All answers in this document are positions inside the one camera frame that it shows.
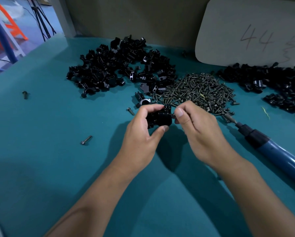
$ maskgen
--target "blue screwdriver handle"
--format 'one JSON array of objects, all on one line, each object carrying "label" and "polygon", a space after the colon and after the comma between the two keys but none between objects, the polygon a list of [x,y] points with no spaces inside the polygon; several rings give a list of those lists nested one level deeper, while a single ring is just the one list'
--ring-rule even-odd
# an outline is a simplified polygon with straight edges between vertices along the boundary
[{"label": "blue screwdriver handle", "polygon": [[295,157],[272,140],[256,149],[295,180]]}]

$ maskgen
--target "right hand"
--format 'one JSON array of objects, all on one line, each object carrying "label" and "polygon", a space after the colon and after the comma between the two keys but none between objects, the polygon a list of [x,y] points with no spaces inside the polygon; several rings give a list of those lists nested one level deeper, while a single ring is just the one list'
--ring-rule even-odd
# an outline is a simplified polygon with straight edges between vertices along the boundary
[{"label": "right hand", "polygon": [[175,122],[181,124],[199,160],[217,171],[242,159],[224,138],[214,115],[190,100],[180,104],[174,113]]}]

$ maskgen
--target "bolt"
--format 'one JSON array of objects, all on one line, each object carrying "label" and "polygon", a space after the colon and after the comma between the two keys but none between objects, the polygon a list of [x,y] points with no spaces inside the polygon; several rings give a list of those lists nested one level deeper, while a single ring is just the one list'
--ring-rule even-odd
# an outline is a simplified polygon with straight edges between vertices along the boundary
[{"label": "bolt", "polygon": [[28,92],[27,91],[23,91],[22,92],[24,99],[28,99]]},{"label": "bolt", "polygon": [[90,138],[92,138],[92,135],[88,136],[86,140],[82,141],[81,144],[85,145],[86,141],[88,141]]},{"label": "bolt", "polygon": [[131,110],[130,107],[127,108],[127,111],[129,111],[131,115],[134,115],[134,113],[133,113],[133,111]]}]

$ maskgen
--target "left hand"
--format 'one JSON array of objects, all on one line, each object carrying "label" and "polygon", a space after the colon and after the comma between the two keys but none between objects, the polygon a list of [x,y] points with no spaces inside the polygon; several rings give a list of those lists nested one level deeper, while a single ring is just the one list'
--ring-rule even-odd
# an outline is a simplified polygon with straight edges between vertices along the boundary
[{"label": "left hand", "polygon": [[146,117],[148,113],[163,108],[164,106],[159,104],[143,105],[128,124],[122,147],[113,161],[115,167],[122,172],[126,171],[125,174],[136,176],[153,159],[156,147],[169,127],[160,126],[150,136]]}]

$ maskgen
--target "wall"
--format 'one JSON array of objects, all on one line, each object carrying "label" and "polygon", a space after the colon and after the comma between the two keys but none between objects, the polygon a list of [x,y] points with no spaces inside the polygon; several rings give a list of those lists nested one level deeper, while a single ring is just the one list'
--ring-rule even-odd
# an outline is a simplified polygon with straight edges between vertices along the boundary
[{"label": "wall", "polygon": [[209,0],[66,0],[76,31],[85,36],[142,36],[152,44],[195,47]]}]

